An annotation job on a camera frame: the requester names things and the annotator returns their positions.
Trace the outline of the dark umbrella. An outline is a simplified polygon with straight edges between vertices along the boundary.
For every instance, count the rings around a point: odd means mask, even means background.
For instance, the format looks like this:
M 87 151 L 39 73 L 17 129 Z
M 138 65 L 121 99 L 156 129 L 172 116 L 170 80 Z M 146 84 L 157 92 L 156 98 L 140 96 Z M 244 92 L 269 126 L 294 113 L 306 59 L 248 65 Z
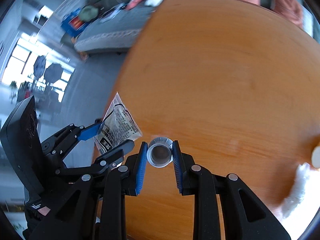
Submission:
M 35 80 L 38 80 L 44 75 L 44 72 L 46 70 L 46 57 L 44 55 L 37 57 L 33 66 L 33 70 Z
M 63 68 L 61 64 L 52 63 L 44 72 L 44 79 L 46 83 L 55 83 L 61 78 Z

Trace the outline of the white printed sachet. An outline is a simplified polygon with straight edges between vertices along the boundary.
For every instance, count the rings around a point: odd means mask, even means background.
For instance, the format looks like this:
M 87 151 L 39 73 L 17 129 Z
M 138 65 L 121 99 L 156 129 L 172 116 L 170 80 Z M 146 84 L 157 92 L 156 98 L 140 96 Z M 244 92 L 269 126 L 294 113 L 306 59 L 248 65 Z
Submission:
M 142 135 L 129 110 L 116 93 L 94 137 L 100 154 L 107 153 L 126 140 L 135 141 Z

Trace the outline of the blue snack bag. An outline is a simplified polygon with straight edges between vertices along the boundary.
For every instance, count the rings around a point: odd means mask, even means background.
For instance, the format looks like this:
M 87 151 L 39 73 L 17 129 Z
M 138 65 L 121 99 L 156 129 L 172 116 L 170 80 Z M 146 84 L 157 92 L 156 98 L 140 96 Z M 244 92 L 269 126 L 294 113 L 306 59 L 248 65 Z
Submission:
M 61 28 L 71 37 L 79 36 L 89 25 L 89 23 L 80 20 L 80 11 L 81 9 L 78 8 L 75 11 L 70 12 L 61 22 Z

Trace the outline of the clear round lid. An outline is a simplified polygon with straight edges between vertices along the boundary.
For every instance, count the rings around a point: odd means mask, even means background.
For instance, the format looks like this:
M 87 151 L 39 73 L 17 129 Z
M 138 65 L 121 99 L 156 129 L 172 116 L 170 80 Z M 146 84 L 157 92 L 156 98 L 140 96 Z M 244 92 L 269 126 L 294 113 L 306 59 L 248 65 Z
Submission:
M 311 155 L 311 164 L 316 169 L 320 168 L 320 146 L 316 146 L 313 149 L 313 152 Z

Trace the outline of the grey sofa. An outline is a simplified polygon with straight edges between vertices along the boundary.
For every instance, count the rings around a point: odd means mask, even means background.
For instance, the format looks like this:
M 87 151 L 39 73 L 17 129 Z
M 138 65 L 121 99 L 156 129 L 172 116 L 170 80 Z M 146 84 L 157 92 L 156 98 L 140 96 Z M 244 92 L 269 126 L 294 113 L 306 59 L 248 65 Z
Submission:
M 76 38 L 74 49 L 79 53 L 126 51 L 130 49 L 156 7 L 144 1 L 127 10 L 130 0 L 86 0 L 102 7 L 106 13 L 90 23 Z

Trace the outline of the green cap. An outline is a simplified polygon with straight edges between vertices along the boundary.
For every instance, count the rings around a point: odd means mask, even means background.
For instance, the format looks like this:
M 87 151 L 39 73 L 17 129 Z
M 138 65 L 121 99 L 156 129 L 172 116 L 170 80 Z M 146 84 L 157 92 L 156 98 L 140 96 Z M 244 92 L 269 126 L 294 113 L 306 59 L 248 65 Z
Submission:
M 78 17 L 82 22 L 91 22 L 95 20 L 99 16 L 99 9 L 92 5 L 87 5 L 83 7 Z

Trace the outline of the white crumpled tissue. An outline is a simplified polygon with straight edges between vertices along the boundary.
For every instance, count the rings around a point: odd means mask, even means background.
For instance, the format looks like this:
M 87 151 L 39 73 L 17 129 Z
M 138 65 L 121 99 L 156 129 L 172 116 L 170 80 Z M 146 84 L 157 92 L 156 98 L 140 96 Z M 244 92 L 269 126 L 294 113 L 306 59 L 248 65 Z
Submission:
M 315 216 L 319 209 L 319 171 L 309 163 L 298 165 L 293 185 L 287 197 L 276 208 L 279 220 L 306 215 Z

